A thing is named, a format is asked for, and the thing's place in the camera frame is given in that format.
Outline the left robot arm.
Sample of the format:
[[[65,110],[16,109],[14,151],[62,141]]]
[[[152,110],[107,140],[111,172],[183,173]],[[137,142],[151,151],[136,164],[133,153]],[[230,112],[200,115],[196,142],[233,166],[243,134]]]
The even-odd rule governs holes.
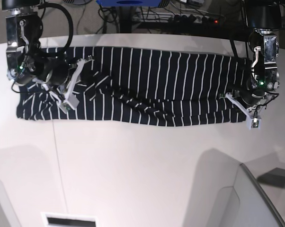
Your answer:
[[[277,0],[242,0],[240,5],[243,30],[250,31],[246,50],[252,51],[253,59],[243,65],[248,79],[241,88],[233,89],[233,96],[257,113],[278,97],[279,43],[275,32],[282,28],[280,3]]]

